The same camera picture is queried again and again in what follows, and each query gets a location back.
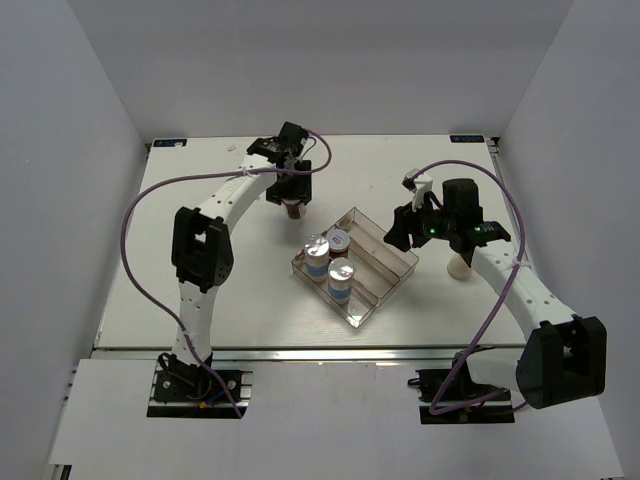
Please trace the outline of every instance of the clear plastic tray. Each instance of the clear plastic tray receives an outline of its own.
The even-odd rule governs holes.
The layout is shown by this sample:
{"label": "clear plastic tray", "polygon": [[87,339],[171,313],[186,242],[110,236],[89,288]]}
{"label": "clear plastic tray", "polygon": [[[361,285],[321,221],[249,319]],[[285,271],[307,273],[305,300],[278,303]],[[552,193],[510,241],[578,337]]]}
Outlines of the clear plastic tray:
{"label": "clear plastic tray", "polygon": [[351,209],[322,232],[322,235],[334,227],[344,230],[351,237],[349,260],[355,265],[355,275],[349,303],[336,303],[329,295],[326,281],[315,283],[311,280],[305,267],[304,252],[298,252],[291,265],[295,275],[331,305],[352,327],[358,328],[413,273],[418,257],[384,243],[385,231],[357,208]]}

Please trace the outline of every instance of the silver jar lid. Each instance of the silver jar lid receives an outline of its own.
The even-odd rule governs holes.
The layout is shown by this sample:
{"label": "silver jar lid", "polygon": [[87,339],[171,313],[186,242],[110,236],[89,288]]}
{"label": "silver jar lid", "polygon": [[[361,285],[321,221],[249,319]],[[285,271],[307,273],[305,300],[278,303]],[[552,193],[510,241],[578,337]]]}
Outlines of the silver jar lid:
{"label": "silver jar lid", "polygon": [[329,253],[329,242],[322,235],[312,235],[304,244],[304,253],[310,257],[323,257]]}
{"label": "silver jar lid", "polygon": [[329,264],[329,278],[337,282],[347,282],[353,278],[355,268],[348,258],[336,258]]}

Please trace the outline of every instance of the white enclosure wall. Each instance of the white enclosure wall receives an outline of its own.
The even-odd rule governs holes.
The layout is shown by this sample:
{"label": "white enclosure wall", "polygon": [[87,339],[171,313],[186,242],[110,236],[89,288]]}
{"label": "white enclosure wall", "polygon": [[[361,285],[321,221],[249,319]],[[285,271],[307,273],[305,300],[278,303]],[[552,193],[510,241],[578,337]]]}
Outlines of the white enclosure wall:
{"label": "white enclosure wall", "polygon": [[145,141],[503,132],[571,0],[70,0]]}
{"label": "white enclosure wall", "polygon": [[607,326],[602,408],[640,478],[640,3],[572,7],[502,139],[536,267]]}
{"label": "white enclosure wall", "polygon": [[64,0],[0,2],[0,465],[39,479],[144,146]]}

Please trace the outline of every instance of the white table surface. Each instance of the white table surface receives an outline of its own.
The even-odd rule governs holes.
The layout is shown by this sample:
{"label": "white table surface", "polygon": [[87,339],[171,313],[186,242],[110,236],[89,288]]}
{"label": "white table surface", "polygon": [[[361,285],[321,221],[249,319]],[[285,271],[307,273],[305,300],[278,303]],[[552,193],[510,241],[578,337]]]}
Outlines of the white table surface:
{"label": "white table surface", "polygon": [[410,366],[258,363],[240,421],[146,418],[154,366],[81,361],[50,462],[72,465],[71,480],[621,475],[595,398],[515,424],[420,425]]}
{"label": "white table surface", "polygon": [[[194,138],[185,147],[153,148],[142,188],[163,179],[230,170],[243,159],[254,137]],[[264,199],[238,222],[232,245],[235,266],[220,289],[211,343],[215,347],[414,346],[466,345],[496,300],[475,273],[466,282],[452,279],[446,242],[432,241],[414,250],[420,257],[413,276],[360,328],[354,329],[291,272],[291,259],[311,234],[332,225],[352,207],[385,230],[393,210],[411,199],[401,181],[413,168],[447,159],[474,162],[493,171],[485,144],[452,144],[448,136],[332,136],[334,161],[313,177],[313,201],[306,218],[289,220]],[[326,158],[321,144],[308,158]],[[502,194],[487,177],[460,166],[430,172],[441,197],[441,182],[473,178],[480,188],[485,219],[513,231]],[[181,183],[162,188],[139,205],[128,236],[131,265],[140,282],[171,307],[178,308],[178,282],[170,262],[173,217],[182,206],[195,207],[223,180]],[[269,242],[268,246],[256,246]],[[176,326],[129,283],[120,265],[106,305],[98,347],[173,345]],[[496,317],[483,343],[523,342],[506,309]]]}

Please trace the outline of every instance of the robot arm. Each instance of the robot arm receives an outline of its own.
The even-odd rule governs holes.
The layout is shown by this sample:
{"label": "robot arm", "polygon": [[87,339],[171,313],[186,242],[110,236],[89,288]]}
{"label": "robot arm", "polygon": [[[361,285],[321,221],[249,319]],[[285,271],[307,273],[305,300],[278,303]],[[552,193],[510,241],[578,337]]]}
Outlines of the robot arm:
{"label": "robot arm", "polygon": [[[443,205],[434,208],[431,179],[403,184],[414,201],[398,207],[385,242],[402,251],[433,238],[452,250],[494,289],[502,292],[515,263],[509,234],[485,222],[478,187],[470,179],[443,183]],[[520,266],[505,299],[526,345],[524,349],[482,349],[466,360],[471,381],[519,391],[534,408],[599,395],[604,391],[606,329],[596,318],[581,318],[558,300],[533,273]]]}
{"label": "robot arm", "polygon": [[[311,200],[311,175],[291,175],[272,169],[310,171],[311,161],[300,158],[308,138],[309,132],[286,122],[278,136],[259,138],[247,149],[238,167],[244,172],[242,175],[225,181],[198,207],[182,207],[176,213],[171,262],[179,281],[180,319],[197,355],[207,364],[211,361],[215,298],[233,268],[231,232],[264,191],[267,201],[285,204],[290,217],[301,217]],[[256,170],[255,174],[247,173]],[[210,377],[198,366],[180,329],[171,353],[161,355],[161,365],[180,382],[183,390],[191,391],[197,398],[203,388],[208,388]]]}

